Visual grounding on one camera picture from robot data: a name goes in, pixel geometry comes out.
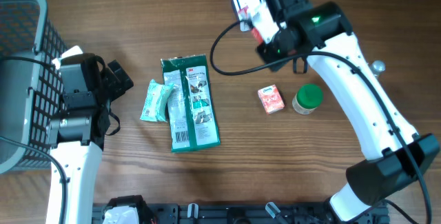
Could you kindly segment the mint green wipes packet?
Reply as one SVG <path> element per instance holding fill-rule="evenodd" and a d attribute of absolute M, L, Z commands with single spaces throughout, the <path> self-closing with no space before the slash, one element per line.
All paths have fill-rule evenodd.
<path fill-rule="evenodd" d="M 147 95 L 140 120 L 166 122 L 165 107 L 173 89 L 173 83 L 160 84 L 152 79 L 147 89 Z"/>

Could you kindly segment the yellow Vim bottle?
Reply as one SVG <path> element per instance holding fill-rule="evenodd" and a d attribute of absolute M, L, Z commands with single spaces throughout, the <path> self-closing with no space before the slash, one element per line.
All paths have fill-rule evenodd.
<path fill-rule="evenodd" d="M 386 65 L 383 61 L 376 60 L 369 65 L 369 68 L 375 78 L 378 78 L 386 70 Z"/>

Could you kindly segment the red snack stick packet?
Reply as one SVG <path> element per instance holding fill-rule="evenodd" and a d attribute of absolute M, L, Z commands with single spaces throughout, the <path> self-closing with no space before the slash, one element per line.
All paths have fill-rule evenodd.
<path fill-rule="evenodd" d="M 258 42 L 258 44 L 261 44 L 263 42 L 263 38 L 261 37 L 259 31 L 254 27 L 251 15 L 248 13 L 248 9 L 249 8 L 245 6 L 238 11 L 240 30 L 242 32 L 251 32 L 253 38 Z"/>

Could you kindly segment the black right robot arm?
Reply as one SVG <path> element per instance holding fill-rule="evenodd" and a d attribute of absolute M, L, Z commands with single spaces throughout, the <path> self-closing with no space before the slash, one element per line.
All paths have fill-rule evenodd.
<path fill-rule="evenodd" d="M 364 160 L 346 171 L 346 185 L 329 201 L 341 222 L 351 222 L 413 182 L 440 151 L 399 113 L 361 52 L 343 10 L 329 1 L 265 0 L 271 21 L 258 52 L 272 70 L 302 58 L 334 94 L 358 137 Z"/>

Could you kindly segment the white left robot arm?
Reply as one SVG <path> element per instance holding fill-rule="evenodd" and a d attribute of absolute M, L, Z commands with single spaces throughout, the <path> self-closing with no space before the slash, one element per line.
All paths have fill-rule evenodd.
<path fill-rule="evenodd" d="M 118 61 L 105 63 L 93 53 L 53 60 L 64 89 L 62 110 L 47 126 L 51 186 L 46 223 L 91 223 L 94 187 L 105 138 L 116 119 L 111 103 L 134 83 Z"/>

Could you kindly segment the orange Kleenex tissue pack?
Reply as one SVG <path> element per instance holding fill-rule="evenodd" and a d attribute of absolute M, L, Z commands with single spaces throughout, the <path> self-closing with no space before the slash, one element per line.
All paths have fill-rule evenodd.
<path fill-rule="evenodd" d="M 275 113 L 285 107 L 283 98 L 275 85 L 259 89 L 258 97 L 267 114 Z"/>

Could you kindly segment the green 3M gloves package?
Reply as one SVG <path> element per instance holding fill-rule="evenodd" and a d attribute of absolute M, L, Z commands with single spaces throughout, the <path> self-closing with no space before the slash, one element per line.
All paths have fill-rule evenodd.
<path fill-rule="evenodd" d="M 161 61 L 163 80 L 172 84 L 167 100 L 173 152 L 193 152 L 220 145 L 204 54 Z"/>

